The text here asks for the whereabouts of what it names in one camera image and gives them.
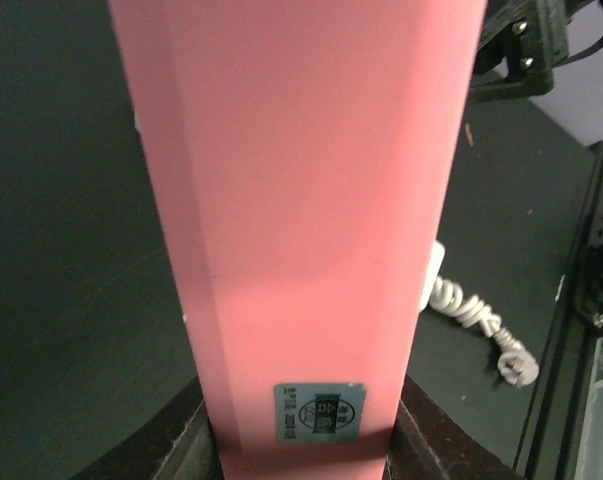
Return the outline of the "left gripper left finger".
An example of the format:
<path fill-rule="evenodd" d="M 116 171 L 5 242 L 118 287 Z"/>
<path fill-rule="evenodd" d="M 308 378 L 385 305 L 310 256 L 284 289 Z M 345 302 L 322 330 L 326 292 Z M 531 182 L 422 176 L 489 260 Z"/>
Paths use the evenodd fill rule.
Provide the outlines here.
<path fill-rule="evenodd" d="M 221 463 L 198 378 L 75 479 L 219 479 Z"/>

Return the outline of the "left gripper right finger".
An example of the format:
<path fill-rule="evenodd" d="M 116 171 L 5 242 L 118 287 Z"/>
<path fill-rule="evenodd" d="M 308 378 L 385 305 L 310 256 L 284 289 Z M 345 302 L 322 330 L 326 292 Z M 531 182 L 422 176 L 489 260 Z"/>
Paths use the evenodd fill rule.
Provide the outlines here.
<path fill-rule="evenodd" d="M 521 476 L 467 435 L 407 377 L 383 477 L 392 480 L 507 480 Z"/>

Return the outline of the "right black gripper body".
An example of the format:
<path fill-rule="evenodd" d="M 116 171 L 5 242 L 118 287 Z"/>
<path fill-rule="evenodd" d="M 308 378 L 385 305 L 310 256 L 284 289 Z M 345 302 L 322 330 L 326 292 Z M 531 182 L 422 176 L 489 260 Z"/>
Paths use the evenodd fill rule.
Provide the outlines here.
<path fill-rule="evenodd" d="M 483 20 L 470 103 L 549 92 L 568 57 L 566 1 L 490 1 Z"/>

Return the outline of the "pink triangular plug adapter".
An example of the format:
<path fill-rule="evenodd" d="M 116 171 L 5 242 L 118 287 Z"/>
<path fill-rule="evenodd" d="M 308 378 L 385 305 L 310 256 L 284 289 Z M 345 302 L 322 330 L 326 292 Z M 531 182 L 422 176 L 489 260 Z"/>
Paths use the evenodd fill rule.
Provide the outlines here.
<path fill-rule="evenodd" d="M 378 479 L 482 1 L 113 1 L 229 479 Z"/>

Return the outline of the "white power strip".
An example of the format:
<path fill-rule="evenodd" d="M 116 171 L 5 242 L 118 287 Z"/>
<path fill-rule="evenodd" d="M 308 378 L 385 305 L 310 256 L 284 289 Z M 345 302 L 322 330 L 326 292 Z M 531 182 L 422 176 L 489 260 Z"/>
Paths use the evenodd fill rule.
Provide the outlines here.
<path fill-rule="evenodd" d="M 422 295 L 420 298 L 419 311 L 427 308 L 430 296 L 434 289 L 435 281 L 439 275 L 443 259 L 445 257 L 445 247 L 442 243 L 436 240 L 432 246 L 428 268 L 424 280 Z"/>

